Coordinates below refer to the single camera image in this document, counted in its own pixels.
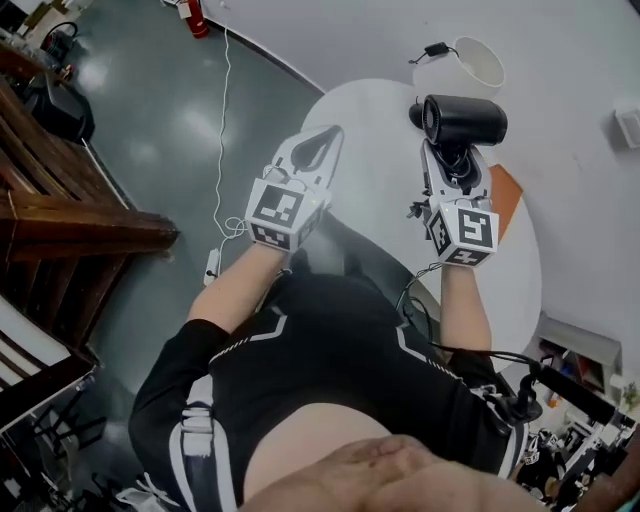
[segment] white wall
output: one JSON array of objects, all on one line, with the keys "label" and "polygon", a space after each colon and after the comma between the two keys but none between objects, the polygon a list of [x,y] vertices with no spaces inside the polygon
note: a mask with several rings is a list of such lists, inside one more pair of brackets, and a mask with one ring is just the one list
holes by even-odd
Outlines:
[{"label": "white wall", "polygon": [[616,100],[640,103],[640,16],[627,0],[225,2],[203,0],[324,90],[410,83],[407,60],[439,40],[489,44],[507,71],[499,155],[534,221],[543,308],[619,339],[625,365],[640,370],[640,151],[621,149],[611,125]]}]

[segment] black shorts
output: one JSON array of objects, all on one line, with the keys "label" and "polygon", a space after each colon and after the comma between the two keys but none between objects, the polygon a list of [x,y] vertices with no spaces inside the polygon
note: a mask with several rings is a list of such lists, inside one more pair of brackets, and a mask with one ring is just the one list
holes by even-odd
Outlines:
[{"label": "black shorts", "polygon": [[170,495],[166,439],[191,383],[207,371],[239,504],[260,440],[312,403],[353,408],[483,471],[497,473],[506,449],[493,413],[470,391],[499,383],[488,358],[462,353],[446,364],[371,286],[309,275],[281,281],[263,311],[230,336],[196,320],[165,345],[138,394],[130,432],[145,469]]}]

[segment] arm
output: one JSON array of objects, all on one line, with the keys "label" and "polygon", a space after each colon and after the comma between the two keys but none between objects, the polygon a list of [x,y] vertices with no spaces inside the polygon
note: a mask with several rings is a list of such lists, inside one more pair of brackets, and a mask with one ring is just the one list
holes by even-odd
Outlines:
[{"label": "arm", "polygon": [[520,470],[522,469],[522,466],[524,466],[524,462],[520,462],[515,468],[513,468],[511,475],[509,475],[509,480],[513,482],[518,481],[518,475],[520,474]]},{"label": "arm", "polygon": [[440,330],[444,346],[491,350],[491,329],[472,269],[442,267]]},{"label": "arm", "polygon": [[271,286],[286,253],[254,244],[198,295],[189,320],[207,320],[231,333],[255,311]]}]

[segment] white table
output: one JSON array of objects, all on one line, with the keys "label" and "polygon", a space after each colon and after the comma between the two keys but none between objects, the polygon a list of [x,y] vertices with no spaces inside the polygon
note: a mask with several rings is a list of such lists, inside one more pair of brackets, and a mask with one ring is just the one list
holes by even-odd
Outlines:
[{"label": "white table", "polygon": [[[424,189],[419,151],[424,137],[407,116],[414,101],[413,87],[406,84],[349,82],[318,100],[303,129],[342,126],[345,140],[331,184],[331,212],[415,274],[437,256],[422,223],[406,218]],[[522,352],[534,334],[541,300],[538,244],[523,199],[498,252],[476,270],[476,279],[494,350]],[[440,302],[440,271],[421,282]],[[507,366],[499,360],[494,365],[497,370]]]}]

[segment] orange object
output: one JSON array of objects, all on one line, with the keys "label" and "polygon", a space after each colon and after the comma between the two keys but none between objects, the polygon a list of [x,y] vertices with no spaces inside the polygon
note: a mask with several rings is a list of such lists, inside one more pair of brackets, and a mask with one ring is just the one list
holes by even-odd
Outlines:
[{"label": "orange object", "polygon": [[200,2],[198,0],[187,0],[191,16],[187,18],[187,24],[193,34],[193,37],[200,39],[209,35],[209,25],[204,19],[202,9],[200,9]]},{"label": "orange object", "polygon": [[491,167],[491,182],[491,210],[500,215],[500,242],[522,197],[522,188],[501,165]]}]

